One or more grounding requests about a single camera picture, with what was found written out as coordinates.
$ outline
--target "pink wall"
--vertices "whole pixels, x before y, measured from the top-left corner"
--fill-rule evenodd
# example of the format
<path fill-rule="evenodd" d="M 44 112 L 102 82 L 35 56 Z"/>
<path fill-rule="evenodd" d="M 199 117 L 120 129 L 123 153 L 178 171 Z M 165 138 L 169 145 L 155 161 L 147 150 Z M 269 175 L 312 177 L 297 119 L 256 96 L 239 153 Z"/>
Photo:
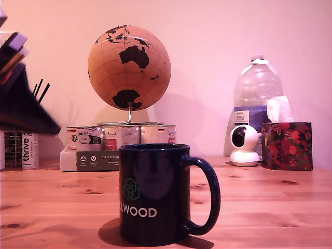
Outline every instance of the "pink wall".
<path fill-rule="evenodd" d="M 190 144 L 193 155 L 223 155 L 224 147 L 227 154 L 234 85 L 250 56 L 263 53 L 279 73 L 295 120 L 312 122 L 315 165 L 332 168 L 330 0 L 2 0 L 2 6 L 9 16 L 2 31 L 29 38 L 30 86 L 41 78 L 51 83 L 43 105 L 62 126 L 125 119 L 94 93 L 87 58 L 103 32 L 130 24 L 154 33 L 172 64 L 165 95 L 134 113 L 134 121 L 177 124 L 177 141 Z M 64 132 L 59 137 L 65 141 Z M 60 140 L 42 138 L 41 155 L 58 156 Z"/>

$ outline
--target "can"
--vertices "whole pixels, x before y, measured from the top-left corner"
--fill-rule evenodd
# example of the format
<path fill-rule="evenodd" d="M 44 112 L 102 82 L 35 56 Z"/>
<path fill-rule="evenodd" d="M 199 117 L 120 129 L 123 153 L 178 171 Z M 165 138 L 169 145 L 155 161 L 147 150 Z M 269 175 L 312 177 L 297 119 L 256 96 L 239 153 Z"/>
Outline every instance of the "can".
<path fill-rule="evenodd" d="M 140 126 L 104 126 L 105 150 L 119 150 L 122 145 L 140 143 Z"/>
<path fill-rule="evenodd" d="M 99 126 L 67 126 L 67 151 L 102 150 L 104 131 Z"/>
<path fill-rule="evenodd" d="M 176 142 L 175 125 L 146 125 L 141 126 L 141 143 L 170 143 Z"/>
<path fill-rule="evenodd" d="M 39 136 L 36 133 L 22 133 L 22 168 L 36 169 L 39 166 Z"/>

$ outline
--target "security camera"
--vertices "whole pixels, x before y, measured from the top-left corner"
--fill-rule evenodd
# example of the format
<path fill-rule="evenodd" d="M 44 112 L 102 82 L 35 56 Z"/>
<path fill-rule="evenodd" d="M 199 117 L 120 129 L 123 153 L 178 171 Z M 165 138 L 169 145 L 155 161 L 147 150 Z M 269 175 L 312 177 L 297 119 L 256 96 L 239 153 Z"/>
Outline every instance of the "security camera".
<path fill-rule="evenodd" d="M 252 126 L 242 124 L 235 127 L 230 133 L 230 142 L 234 147 L 229 157 L 232 164 L 243 167 L 256 166 L 259 156 L 254 149 L 258 139 L 258 133 Z"/>

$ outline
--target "metal globe stand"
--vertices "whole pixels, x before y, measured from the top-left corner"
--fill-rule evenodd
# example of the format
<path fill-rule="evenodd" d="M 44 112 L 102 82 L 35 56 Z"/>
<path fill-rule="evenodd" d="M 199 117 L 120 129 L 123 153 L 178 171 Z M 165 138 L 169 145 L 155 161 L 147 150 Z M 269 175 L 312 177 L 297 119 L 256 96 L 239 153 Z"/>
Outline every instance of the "metal globe stand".
<path fill-rule="evenodd" d="M 125 126 L 125 125 L 163 125 L 163 123 L 159 122 L 141 122 L 141 123 L 132 123 L 131 122 L 131 114 L 132 114 L 132 102 L 128 103 L 129 111 L 128 111 L 128 120 L 123 122 L 105 122 L 105 123 L 97 123 L 98 126 Z"/>

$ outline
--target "mug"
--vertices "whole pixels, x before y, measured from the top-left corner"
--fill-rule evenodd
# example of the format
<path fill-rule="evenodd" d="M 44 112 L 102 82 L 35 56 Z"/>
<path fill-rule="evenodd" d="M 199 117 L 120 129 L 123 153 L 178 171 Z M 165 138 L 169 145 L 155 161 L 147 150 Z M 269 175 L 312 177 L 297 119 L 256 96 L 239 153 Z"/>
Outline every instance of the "mug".
<path fill-rule="evenodd" d="M 125 240 L 167 245 L 214 227 L 220 211 L 218 178 L 207 161 L 190 157 L 189 149 L 185 144 L 120 147 L 120 234 Z M 191 165 L 203 170 L 211 192 L 210 215 L 203 226 L 190 220 Z"/>

